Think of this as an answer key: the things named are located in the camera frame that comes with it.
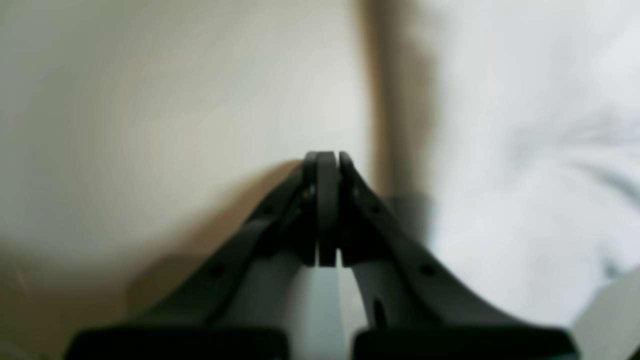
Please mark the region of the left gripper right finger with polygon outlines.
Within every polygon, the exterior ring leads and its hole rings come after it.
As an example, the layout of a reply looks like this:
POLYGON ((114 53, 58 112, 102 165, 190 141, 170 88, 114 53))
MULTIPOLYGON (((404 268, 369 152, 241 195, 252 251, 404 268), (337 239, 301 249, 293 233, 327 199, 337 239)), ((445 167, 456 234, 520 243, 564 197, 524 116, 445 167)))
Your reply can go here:
POLYGON ((368 329, 354 360, 578 360, 566 330, 489 303, 402 229, 339 153, 339 250, 358 285, 368 329))

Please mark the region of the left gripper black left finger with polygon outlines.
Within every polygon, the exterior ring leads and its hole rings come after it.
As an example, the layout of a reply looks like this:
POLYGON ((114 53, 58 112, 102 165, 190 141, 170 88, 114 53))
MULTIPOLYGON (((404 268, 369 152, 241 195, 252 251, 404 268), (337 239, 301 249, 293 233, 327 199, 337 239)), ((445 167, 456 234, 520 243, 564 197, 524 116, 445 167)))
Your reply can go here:
POLYGON ((67 360, 288 360, 282 327, 302 267, 322 264, 319 237, 336 223, 333 152, 309 152, 225 244, 150 309, 85 330, 67 360))

